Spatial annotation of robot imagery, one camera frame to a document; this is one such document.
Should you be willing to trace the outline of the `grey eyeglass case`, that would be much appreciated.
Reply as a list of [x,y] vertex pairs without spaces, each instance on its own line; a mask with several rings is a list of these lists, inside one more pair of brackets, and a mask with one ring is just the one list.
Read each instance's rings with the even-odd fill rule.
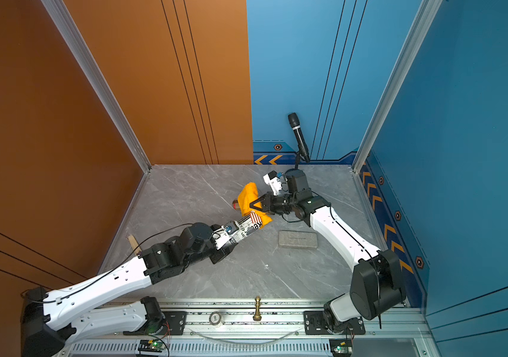
[[303,231],[280,231],[278,243],[284,248],[317,249],[318,239],[315,233]]

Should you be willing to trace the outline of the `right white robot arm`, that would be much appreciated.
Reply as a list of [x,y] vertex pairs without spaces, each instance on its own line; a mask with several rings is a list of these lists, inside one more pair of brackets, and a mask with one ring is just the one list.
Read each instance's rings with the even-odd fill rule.
[[352,269],[350,290],[324,305],[323,319],[331,333],[344,333],[361,319],[371,321],[407,299],[400,259],[381,250],[346,224],[331,203],[310,192],[308,196],[266,193],[248,204],[266,214],[296,218],[322,235]]

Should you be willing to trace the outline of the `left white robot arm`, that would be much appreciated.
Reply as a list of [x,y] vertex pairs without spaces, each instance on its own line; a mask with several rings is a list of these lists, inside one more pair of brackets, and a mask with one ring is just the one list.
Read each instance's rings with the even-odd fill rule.
[[94,327],[85,314],[129,292],[147,288],[182,274],[192,264],[209,258],[217,263],[244,239],[235,225],[195,223],[178,236],[141,251],[94,278],[63,289],[39,286],[22,294],[21,355],[52,356],[81,329]]

